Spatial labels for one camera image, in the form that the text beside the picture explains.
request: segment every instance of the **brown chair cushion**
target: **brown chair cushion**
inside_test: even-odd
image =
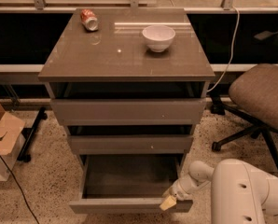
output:
[[[240,108],[278,130],[278,66],[258,64],[238,77],[229,97]]]

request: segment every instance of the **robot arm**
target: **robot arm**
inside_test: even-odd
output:
[[[264,224],[264,213],[278,216],[278,178],[233,159],[220,162],[215,169],[194,161],[188,174],[165,193],[161,208],[168,209],[176,200],[191,199],[190,194],[210,181],[212,224]]]

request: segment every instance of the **bowl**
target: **bowl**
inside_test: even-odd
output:
[[[151,25],[142,31],[142,35],[152,51],[163,52],[173,43],[175,30],[165,25]]]

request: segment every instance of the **can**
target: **can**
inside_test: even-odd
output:
[[[97,31],[99,28],[99,21],[96,15],[90,9],[83,9],[80,14],[81,22],[88,31]]]

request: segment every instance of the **cardboard box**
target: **cardboard box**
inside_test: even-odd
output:
[[[6,161],[10,169],[13,168],[16,159],[24,144],[24,137],[21,134],[25,122],[10,113],[6,112],[0,105],[0,155]],[[7,181],[9,171],[0,160],[0,181]]]

